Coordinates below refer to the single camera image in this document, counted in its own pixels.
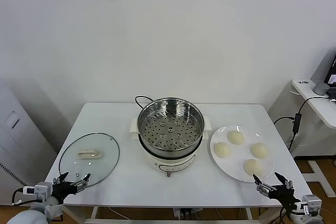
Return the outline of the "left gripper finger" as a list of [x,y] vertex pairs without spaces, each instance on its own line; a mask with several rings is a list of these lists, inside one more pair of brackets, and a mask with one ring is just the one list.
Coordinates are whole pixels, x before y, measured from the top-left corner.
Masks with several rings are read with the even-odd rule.
[[85,188],[87,188],[90,176],[91,174],[88,173],[82,180],[74,182],[74,186],[76,187],[76,190],[84,190]]
[[53,178],[53,185],[65,185],[68,182],[65,181],[66,177],[68,176],[68,172],[60,174],[57,178]]

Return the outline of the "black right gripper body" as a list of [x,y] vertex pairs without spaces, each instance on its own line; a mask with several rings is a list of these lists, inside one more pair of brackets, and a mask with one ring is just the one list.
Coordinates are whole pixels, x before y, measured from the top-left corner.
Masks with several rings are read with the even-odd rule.
[[284,208],[296,208],[296,203],[300,202],[294,196],[295,189],[286,185],[275,185],[275,190],[270,191],[270,199],[276,199]]

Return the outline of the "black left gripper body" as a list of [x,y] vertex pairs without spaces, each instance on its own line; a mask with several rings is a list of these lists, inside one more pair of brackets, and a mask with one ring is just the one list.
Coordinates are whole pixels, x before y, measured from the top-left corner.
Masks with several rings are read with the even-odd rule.
[[52,186],[52,196],[57,199],[60,205],[69,195],[75,195],[78,192],[76,182],[55,182]]

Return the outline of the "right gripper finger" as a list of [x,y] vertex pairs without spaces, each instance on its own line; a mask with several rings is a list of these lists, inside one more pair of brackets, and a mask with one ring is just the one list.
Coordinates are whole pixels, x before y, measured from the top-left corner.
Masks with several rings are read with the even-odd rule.
[[275,176],[283,185],[286,186],[287,189],[293,188],[291,180],[286,179],[283,175],[279,174],[278,172],[275,172]]
[[263,183],[255,174],[253,174],[254,183],[256,184],[257,191],[270,198],[270,193],[273,191],[273,187]]

